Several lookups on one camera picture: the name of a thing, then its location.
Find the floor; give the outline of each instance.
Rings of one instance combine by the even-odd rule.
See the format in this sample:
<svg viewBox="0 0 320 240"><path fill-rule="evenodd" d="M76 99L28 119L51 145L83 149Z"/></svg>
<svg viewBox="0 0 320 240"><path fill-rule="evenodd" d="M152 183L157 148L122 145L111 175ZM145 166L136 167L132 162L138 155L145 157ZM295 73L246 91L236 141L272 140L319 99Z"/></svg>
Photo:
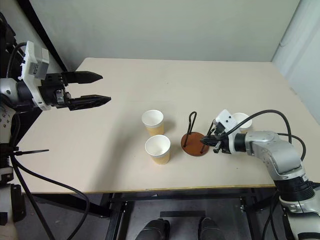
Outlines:
<svg viewBox="0 0 320 240"><path fill-rule="evenodd" d="M99 204L102 194L89 194L93 203ZM82 214L45 203L38 203L49 227L57 240L65 240L77 225ZM16 223L19 239L48 239L35 211L26 199L27 216ZM139 231L150 221L160 217L161 211L205 211L222 229L226 240L251 239L246 214L240 209L238 199L205 199L205 200L146 200L134 203L130 223L126 235L127 240L134 240ZM260 229L268 217L266 208L259 212ZM166 217L171 225L170 239L197 240L200 217ZM286 239L282 224L280 206L274 212L274 222L279 239ZM74 240L103 240L106 237L109 220L96 216L88 216ZM273 240L271 229L267 231L266 240Z"/></svg>

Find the paper cup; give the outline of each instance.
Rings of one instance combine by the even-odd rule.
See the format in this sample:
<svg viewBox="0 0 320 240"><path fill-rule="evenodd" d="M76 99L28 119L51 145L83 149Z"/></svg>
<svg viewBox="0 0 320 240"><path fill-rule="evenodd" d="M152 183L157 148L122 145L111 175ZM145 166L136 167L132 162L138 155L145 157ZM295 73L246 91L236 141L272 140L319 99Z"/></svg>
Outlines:
<svg viewBox="0 0 320 240"><path fill-rule="evenodd" d="M164 165L170 160L170 140L164 135L155 135L145 142L145 151L156 164Z"/></svg>
<svg viewBox="0 0 320 240"><path fill-rule="evenodd" d="M249 117L247 114L243 112L236 112L232 116L238 124ZM248 129L251 127L251 125L252 125L252 119L250 119L249 121L247 121L246 123L242 124L239 127L240 132L245 134L248 131Z"/></svg>
<svg viewBox="0 0 320 240"><path fill-rule="evenodd" d="M141 120L148 130L150 136L165 133L164 115L158 110L149 110L142 114Z"/></svg>

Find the white table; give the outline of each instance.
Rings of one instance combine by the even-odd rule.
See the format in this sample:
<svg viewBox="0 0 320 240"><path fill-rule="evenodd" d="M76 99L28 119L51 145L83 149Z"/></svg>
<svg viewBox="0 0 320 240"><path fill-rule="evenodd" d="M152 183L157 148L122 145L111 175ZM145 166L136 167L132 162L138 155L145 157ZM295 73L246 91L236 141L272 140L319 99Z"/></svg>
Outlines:
<svg viewBox="0 0 320 240"><path fill-rule="evenodd" d="M245 153L201 157L186 154L180 145L188 116L197 111L193 130L205 134L217 114L251 115L265 109L283 112L292 133L307 147L304 166L309 179L320 182L320 126L270 62L212 62L147 59L86 58L78 71L103 76L92 84L71 84L72 97L110 96L106 105L69 111L43 112L19 143L27 168L87 193L201 188L269 187L273 181L264 164ZM164 114L171 159L157 165L145 152L148 132L144 111ZM280 116L253 119L254 130L286 133ZM297 151L298 142L293 140ZM62 187L23 174L33 193L69 193Z"/></svg>

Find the black cable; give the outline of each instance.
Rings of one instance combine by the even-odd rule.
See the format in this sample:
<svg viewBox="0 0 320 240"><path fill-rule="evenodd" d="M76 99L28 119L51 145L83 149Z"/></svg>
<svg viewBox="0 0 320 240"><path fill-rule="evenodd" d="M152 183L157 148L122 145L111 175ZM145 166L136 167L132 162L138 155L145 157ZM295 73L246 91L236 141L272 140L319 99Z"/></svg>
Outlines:
<svg viewBox="0 0 320 240"><path fill-rule="evenodd" d="M277 133L279 136L288 136L288 134L286 133ZM305 159L305 156L306 156L306 153L307 153L307 148L306 148L306 144L304 143L304 141L298 137L298 136L295 136L295 135L291 135L294 139L297 139L301 145L302 145L302 154L301 154L301 161L303 161Z"/></svg>
<svg viewBox="0 0 320 240"><path fill-rule="evenodd" d="M267 233L267 229L268 229L270 221L272 221L272 225L273 225L272 230L274 229L273 213L277 207L278 202L279 202L279 192L278 192L278 190L276 190L271 197L271 202L270 202L270 207L269 207L269 216L268 216L267 220L265 221L265 224L263 227L262 240L265 240L265 238L266 238L266 233ZM277 238L278 236L277 236L277 233L275 232L275 230L273 232L273 235L276 239L278 239Z"/></svg>
<svg viewBox="0 0 320 240"><path fill-rule="evenodd" d="M10 78L11 76L11 70L12 70L12 66L14 64L14 60L15 60L15 57L16 57L16 54L18 52L18 50L23 47L23 46L26 46L27 43L26 42L20 42L19 44L17 44L14 49L12 50L12 53L11 53L11 56L9 58L9 62L8 62L8 67L6 69L6 75L5 77L6 78Z"/></svg>
<svg viewBox="0 0 320 240"><path fill-rule="evenodd" d="M87 217L87 215L88 215L88 213L89 213L89 209L90 209L90 200L89 200L89 198L88 198L84 193L82 193L81 191L79 191L79 190L77 190L77 189L75 189L75 188L73 188L73 187L71 187L71 186L68 186L68 185L66 185L66 184L64 184L64 183L61 183L61 182L52 180L52 179L50 179L50 178L48 178L48 177L39 175L39 174L37 174L37 173L35 173L35 172L27 169L26 167L24 167L23 165L21 165L21 163L18 162L17 159L16 159L14 156L13 156L13 161L14 161L14 165L16 165L17 167L19 167L21 170L25 171L26 173L28 173L28 174L36 177L36 178L42 179L42 180L44 180L44 181L47 181L47 182L49 182L49 183L56 184L56 185L59 185L59 186L61 186L61 187L63 187L63 188L69 189L69 190L71 190L71 191L79 194L80 196L82 196L82 197L84 198L84 200L85 200L85 202L86 202L86 205L85 205L84 213L83 213L83 215L82 215L82 219L80 220L80 222L78 223L78 225L76 226L76 228L73 230L73 232L70 234L70 236L67 238L67 240L72 239L72 238L75 236L75 234L77 233L77 231L80 229L80 227L82 226L82 224L84 223L84 221L85 221L85 219L86 219L86 217Z"/></svg>
<svg viewBox="0 0 320 240"><path fill-rule="evenodd" d="M10 138L10 146L16 146L16 140L17 140L17 136L18 136L18 133L19 133L19 130L20 130L20 126L21 126L21 122L20 122L20 116L18 114L15 115L15 128L14 128L14 132ZM16 157L12 154L10 156L11 158L11 163L12 163L12 166L13 166L13 169L15 171L15 174L16 176L18 177L27 197L29 198L37 216L39 217L40 219L40 222L42 223L43 227L44 227L44 230L45 232L47 233L48 237L50 240L55 240L55 237L53 235L53 233L51 232L44 216L42 215L41 211L40 211L40 208L38 207L34 197L32 196L24 178L22 177L21 173L20 173L20 169L22 169L23 171L25 171L26 173L34 176L34 177L37 177L37 178L40 178L42 180L45 180L47 182L50 182L50 183L53 183L53 184L56 184L56 185L59 185L61 187L64 187L66 189L69 189L77 194L79 194L80 196L82 196L86 202L86 205L85 205L85 210L84 210L84 213L82 215L82 219L80 220L80 222L78 223L78 225L76 226L76 228L73 230L73 232L70 234L70 236L67 238L67 240L71 240L75 234L78 232L78 230L80 229L80 227L82 226L82 224L84 223L88 213L89 213L89 210L90 210L90 201L88 199L88 197L82 193L81 191L71 187L71 186L68 186L66 184L63 184L61 182L58 182L58 181L55 181L55 180L52 180L50 178L47 178L47 177L44 177L42 175L39 175L29 169L27 169L26 167L24 167L23 165L21 165L18 160L16 159Z"/></svg>
<svg viewBox="0 0 320 240"><path fill-rule="evenodd" d="M239 127L241 127L243 124L245 124L249 120L251 120L251 119L253 119L253 118L255 118L255 117L259 116L259 115L267 114L267 113L278 114L278 115L280 115L282 117L282 119L285 122L285 126L286 126L286 129L287 129L287 132L288 132L288 142L292 143L291 128L290 128L290 124L289 124L288 119L286 118L286 116L282 112L280 112L278 110L273 110L273 109L267 109L267 110L256 112L256 113L252 114L251 116L247 117L245 120L240 122L238 125L236 125L234 128L232 128L228 132L226 132L224 134L221 134L221 135L218 135L218 136L215 136L215 138L217 140L221 140L221 139L227 137L228 135L232 134L235 130L237 130Z"/></svg>

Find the wooden coaster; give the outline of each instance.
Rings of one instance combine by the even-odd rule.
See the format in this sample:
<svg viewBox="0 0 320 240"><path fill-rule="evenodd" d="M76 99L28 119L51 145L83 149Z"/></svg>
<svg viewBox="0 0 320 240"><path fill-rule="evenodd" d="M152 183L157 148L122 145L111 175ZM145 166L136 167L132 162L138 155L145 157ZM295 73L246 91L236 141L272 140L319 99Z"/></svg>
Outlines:
<svg viewBox="0 0 320 240"><path fill-rule="evenodd" d="M200 157L205 155L208 152L209 146L204 145L202 142L200 142L200 140L204 137L204 135L202 135L199 132L194 132L194 131L191 132L186 142L186 146L184 147L186 137L187 137L187 133L183 135L183 137L181 138L181 147L187 154L194 157Z"/></svg>

